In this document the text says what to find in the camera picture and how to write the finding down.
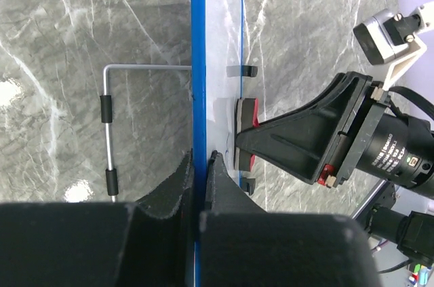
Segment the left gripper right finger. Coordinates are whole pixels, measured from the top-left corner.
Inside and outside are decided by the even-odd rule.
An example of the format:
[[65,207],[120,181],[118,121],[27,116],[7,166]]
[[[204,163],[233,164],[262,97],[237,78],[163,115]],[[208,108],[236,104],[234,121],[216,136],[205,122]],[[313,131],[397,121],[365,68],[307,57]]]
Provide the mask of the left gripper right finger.
[[269,213],[229,176],[208,168],[199,217],[200,286],[378,286],[366,235],[347,216]]

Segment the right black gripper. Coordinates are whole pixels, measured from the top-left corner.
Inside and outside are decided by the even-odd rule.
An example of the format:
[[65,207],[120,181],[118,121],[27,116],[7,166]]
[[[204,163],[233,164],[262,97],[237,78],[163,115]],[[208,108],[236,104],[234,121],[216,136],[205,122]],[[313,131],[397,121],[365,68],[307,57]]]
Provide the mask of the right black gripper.
[[350,179],[386,107],[383,82],[339,73],[298,109],[262,123],[247,116],[235,145],[306,184],[337,187]]

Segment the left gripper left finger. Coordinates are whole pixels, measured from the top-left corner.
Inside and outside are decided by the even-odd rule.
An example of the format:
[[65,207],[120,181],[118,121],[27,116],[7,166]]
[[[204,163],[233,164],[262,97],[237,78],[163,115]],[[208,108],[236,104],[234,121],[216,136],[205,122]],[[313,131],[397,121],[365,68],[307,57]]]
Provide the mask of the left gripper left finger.
[[192,286],[194,167],[135,202],[3,203],[2,286]]

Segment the blue framed whiteboard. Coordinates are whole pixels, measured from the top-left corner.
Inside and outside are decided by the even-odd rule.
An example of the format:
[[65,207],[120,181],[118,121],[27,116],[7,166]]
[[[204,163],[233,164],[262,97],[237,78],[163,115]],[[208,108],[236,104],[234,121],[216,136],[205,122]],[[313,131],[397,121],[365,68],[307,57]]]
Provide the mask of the blue framed whiteboard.
[[193,164],[195,211],[204,208],[208,164],[213,151],[234,169],[235,105],[243,96],[244,0],[191,0]]

